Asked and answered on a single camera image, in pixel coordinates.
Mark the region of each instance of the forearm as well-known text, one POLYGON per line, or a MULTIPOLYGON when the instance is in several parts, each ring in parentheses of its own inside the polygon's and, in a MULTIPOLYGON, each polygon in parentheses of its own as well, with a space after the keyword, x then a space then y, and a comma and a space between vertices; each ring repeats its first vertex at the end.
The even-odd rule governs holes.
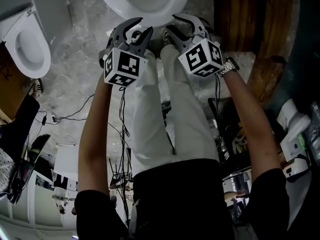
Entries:
POLYGON ((235 71, 223 75, 247 138, 252 165, 252 178, 280 168, 276 144, 266 114, 235 71))
POLYGON ((109 195, 107 174, 107 129, 112 85, 97 84, 79 145, 78 191, 96 190, 109 195))

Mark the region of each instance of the marble floor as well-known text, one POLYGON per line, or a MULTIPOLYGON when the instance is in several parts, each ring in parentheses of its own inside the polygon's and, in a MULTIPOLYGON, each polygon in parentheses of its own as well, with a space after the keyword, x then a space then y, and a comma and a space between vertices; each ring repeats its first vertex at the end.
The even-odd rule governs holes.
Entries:
MULTIPOLYGON (((44 92, 38 101, 41 111, 47 112, 47 121, 51 121, 51 113, 57 117, 65 117, 79 110, 86 99, 95 92, 98 78, 102 69, 98 62, 98 53, 106 47, 107 32, 124 20, 113 12, 103 0, 66 0, 72 20, 72 35, 67 36, 52 56, 51 68, 42 78, 44 92)), ((184 12, 200 16, 214 26, 214 0, 188 0, 184 12)), ((255 55, 251 52, 233 52, 229 56, 235 58, 241 70, 240 74, 245 81, 248 80, 252 70, 255 55)), ((169 92, 164 80, 163 68, 158 63, 159 87, 161 99, 169 100, 169 92)), ((215 96, 215 77, 199 79, 190 78, 192 88, 201 106, 207 106, 207 99, 215 96)), ((119 120, 119 105, 121 92, 113 88, 109 122, 118 130, 121 129, 119 120)), ((221 97, 230 94, 221 82, 221 97)), ((134 111, 134 86, 126 91, 125 121, 129 132, 132 129, 134 111)), ((73 119, 85 119, 88 115, 92 99, 86 106, 73 116, 73 119)), ((38 113, 37 119, 42 121, 44 113, 38 113)), ((46 124, 41 129, 41 134, 52 135, 50 143, 45 147, 43 156, 54 161, 58 146, 56 144, 79 144, 85 121, 63 120, 58 125, 46 124)), ((32 142, 41 124, 34 122, 30 131, 32 142)), ((108 129, 107 155, 115 163, 121 154, 122 146, 119 134, 112 128, 108 129)))

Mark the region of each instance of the black fabric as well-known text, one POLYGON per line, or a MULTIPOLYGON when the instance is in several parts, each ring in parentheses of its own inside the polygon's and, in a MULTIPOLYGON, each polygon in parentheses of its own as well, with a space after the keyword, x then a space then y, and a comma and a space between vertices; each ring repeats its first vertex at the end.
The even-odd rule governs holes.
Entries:
MULTIPOLYGON (((277 238, 287 229, 285 183, 285 176, 276 169, 265 172, 252 185, 243 219, 252 224, 259 239, 277 238)), ((235 238, 215 160, 181 161, 141 172, 134 177, 133 191, 134 200, 139 200, 136 240, 235 238)), ((80 240, 119 240, 128 233, 110 198, 101 192, 80 192, 75 209, 80 240)))
POLYGON ((21 159, 27 136, 39 108, 40 105, 38 101, 30 95, 26 95, 15 115, 15 120, 2 127, 0 148, 2 148, 14 162, 18 162, 21 159))
POLYGON ((242 219, 251 224, 259 240, 286 239, 289 196, 281 169, 266 171, 253 182, 242 219))
POLYGON ((62 188, 64 190, 67 190, 67 187, 68 187, 68 178, 67 177, 63 177, 63 181, 61 182, 61 175, 60 174, 57 174, 56 176, 56 179, 53 183, 53 186, 54 187, 59 187, 59 188, 62 188))

